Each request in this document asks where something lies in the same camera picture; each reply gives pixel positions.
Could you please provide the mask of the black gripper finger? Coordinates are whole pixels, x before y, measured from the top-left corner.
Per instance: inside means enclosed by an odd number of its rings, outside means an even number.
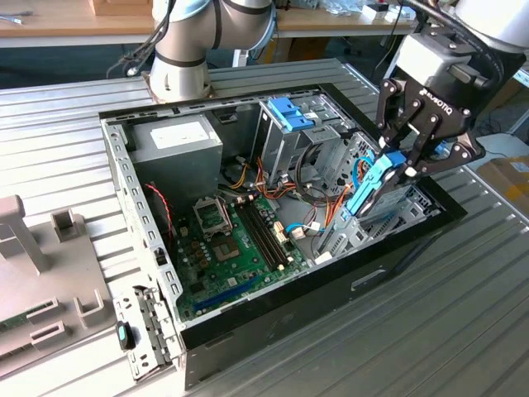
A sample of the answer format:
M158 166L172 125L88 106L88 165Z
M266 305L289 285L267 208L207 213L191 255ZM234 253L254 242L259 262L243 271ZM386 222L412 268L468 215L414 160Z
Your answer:
M440 141L428 139L420 147L414 145L406 154L404 165L399 166L392 176L391 185L415 184L421 178L466 165L486 154L484 147L468 132L456 137L445 157L434 156L440 144Z
M414 79L391 78L381 82L375 125L382 153L401 150L403 141L407 141L406 154L419 153L420 134L412 121L422 110L421 89Z

